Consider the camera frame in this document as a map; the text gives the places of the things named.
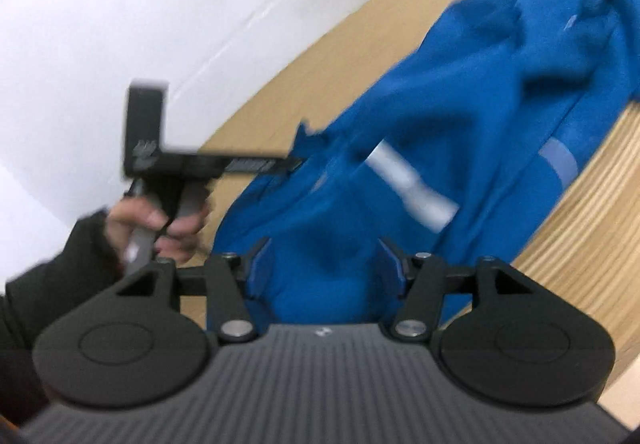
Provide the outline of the person left hand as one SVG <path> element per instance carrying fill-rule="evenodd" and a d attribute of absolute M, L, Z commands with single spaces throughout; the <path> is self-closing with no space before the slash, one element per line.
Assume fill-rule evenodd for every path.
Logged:
<path fill-rule="evenodd" d="M 160 257 L 186 263 L 198 251 L 200 232 L 209 213 L 209 204 L 204 202 L 196 213 L 168 223 L 168 216 L 148 199 L 122 198 L 107 213 L 104 235 L 122 261 L 134 231 L 141 228 L 154 235 L 154 249 Z"/>

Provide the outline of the person black sleeve forearm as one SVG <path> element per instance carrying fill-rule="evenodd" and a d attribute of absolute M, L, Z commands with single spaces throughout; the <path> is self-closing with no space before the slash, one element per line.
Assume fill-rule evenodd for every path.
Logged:
<path fill-rule="evenodd" d="M 106 213 L 80 219 L 65 247 L 6 284 L 1 296 L 1 416 L 19 426 L 48 404 L 32 364 L 39 334 L 122 274 L 104 235 Z"/>

